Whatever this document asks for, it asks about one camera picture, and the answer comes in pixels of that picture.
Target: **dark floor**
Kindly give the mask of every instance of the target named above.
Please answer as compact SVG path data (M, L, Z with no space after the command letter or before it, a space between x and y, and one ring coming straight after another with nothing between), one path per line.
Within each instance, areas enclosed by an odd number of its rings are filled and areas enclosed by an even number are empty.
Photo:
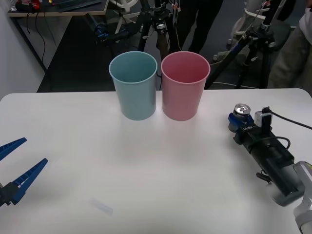
M225 51L225 45L230 38L234 23L243 15L245 0L224 0L222 8L210 29L207 41L201 51L201 55L208 61L212 61L213 55ZM133 12L140 11L139 2L132 8ZM288 18L291 25L297 25L304 14L305 1L297 0L292 15ZM193 26L189 34L184 50L191 43L195 29ZM133 36L127 44L138 45L139 34ZM136 50L132 46L120 41L113 45L114 54ZM145 52L156 58L160 64L160 54L156 49L156 33L147 39ZM88 28L84 17L73 17L58 46L58 50L48 68L49 75L45 76L38 92L88 92L88 91L114 91L114 84L108 72L108 66L112 59L108 47L97 44L93 32ZM240 71L240 60L234 61L224 71L218 82L234 84ZM244 85L257 87L259 80L260 63L255 62L249 72ZM214 84L212 89L231 89L232 86Z

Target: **pink cup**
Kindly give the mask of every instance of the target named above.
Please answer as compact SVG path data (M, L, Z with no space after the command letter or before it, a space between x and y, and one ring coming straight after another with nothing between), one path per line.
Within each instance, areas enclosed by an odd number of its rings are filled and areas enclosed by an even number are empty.
M164 113L179 121L194 117L210 73L207 60L193 52L179 51L162 61L161 71Z

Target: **white table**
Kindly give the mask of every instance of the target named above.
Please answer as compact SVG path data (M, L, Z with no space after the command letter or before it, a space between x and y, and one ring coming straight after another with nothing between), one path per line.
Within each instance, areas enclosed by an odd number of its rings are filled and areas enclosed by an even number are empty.
M28 141L0 162L0 182L49 162L19 204L0 207L0 232L298 234L296 204L271 200L255 176L258 165L228 130L240 102L252 113L269 105L312 125L312 100L299 89L204 91L197 115L185 122L164 115L161 92L144 121L125 118L113 92L6 96L0 145ZM272 127L292 141L296 161L312 161L310 130L276 117Z

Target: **white wall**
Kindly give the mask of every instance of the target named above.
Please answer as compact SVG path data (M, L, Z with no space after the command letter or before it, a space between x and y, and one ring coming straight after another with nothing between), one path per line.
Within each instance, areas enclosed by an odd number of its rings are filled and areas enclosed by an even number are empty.
M7 10L7 3L0 0L0 100L10 93L37 92L44 77L44 71L14 24L8 18ZM27 33L24 26L26 25L25 20L26 18L23 18L19 22L36 52L41 57L43 53L43 42L35 30L35 19L29 18L30 34ZM58 45L70 18L47 18L47 21ZM52 37L46 28L43 18L38 18L37 26L46 42L44 64L48 67L57 47L52 41Z

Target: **tripod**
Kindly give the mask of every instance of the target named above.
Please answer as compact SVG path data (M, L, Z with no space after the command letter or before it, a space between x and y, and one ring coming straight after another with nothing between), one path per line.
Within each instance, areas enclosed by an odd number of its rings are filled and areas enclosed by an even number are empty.
M142 14L145 15L138 51L144 51L146 40L151 26L157 32L156 47L160 50L160 57L163 60L168 55L167 32L170 45L174 42L173 14L166 9L168 2L155 0L155 5L151 8L147 0L140 0L142 5Z
M242 85L249 70L250 64L255 60L255 57L259 51L263 52L259 88L265 89L268 87L271 68L271 54L275 46L274 33L270 29L270 26L281 1L282 0L273 0L268 11L268 15L263 20L261 25L257 28L251 27L246 31L246 33L242 36L241 40L238 42L237 46L231 50L231 52L224 58L224 60L220 63L216 70L207 79L205 89L208 89L215 82L219 75L235 59L238 53L247 45L249 45L250 51L246 57L245 62L243 63L243 70L239 75L239 79L235 88L239 89Z

